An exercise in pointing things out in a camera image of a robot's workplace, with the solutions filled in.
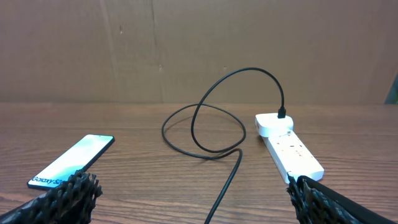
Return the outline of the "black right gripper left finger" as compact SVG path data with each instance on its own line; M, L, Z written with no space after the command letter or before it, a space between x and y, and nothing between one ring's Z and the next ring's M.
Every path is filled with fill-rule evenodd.
M102 195L96 175L76 171L67 181L1 215L1 224L88 224Z

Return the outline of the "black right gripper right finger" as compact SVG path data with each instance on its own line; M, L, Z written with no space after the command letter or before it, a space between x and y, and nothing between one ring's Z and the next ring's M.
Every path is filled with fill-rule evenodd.
M305 175L287 177L287 192L301 224L395 224Z

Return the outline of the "Samsung Galaxy smartphone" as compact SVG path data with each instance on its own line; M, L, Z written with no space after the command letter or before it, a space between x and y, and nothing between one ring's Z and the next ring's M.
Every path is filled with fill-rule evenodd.
M27 186L47 190L66 182L77 170L86 171L114 142L114 136L87 134L46 168L33 176Z

